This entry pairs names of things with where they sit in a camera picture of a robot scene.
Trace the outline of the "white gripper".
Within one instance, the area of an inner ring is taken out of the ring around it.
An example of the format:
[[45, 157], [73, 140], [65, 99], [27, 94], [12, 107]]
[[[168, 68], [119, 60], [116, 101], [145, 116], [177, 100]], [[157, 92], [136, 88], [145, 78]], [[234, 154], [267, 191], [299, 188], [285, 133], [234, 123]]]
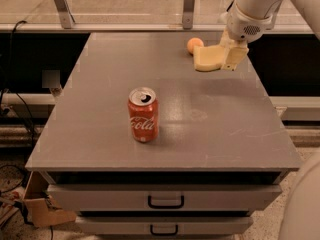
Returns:
[[247, 56], [249, 51], [247, 43], [259, 39], [271, 27], [271, 17], [252, 18], [243, 13], [236, 3], [233, 3], [227, 15], [227, 30], [223, 31], [219, 42], [219, 46], [224, 49], [222, 69], [235, 70]]

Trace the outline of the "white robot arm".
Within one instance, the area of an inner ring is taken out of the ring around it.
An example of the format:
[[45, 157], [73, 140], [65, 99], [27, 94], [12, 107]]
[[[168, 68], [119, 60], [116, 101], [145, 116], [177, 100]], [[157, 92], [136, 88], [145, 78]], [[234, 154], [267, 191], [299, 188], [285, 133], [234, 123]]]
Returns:
[[[320, 38], [320, 0], [290, 0], [313, 33]], [[234, 0], [226, 16], [229, 37], [253, 42], [258, 34], [247, 34], [253, 25], [274, 25], [282, 0]], [[279, 240], [320, 240], [320, 153], [314, 152], [299, 169], [287, 197]]]

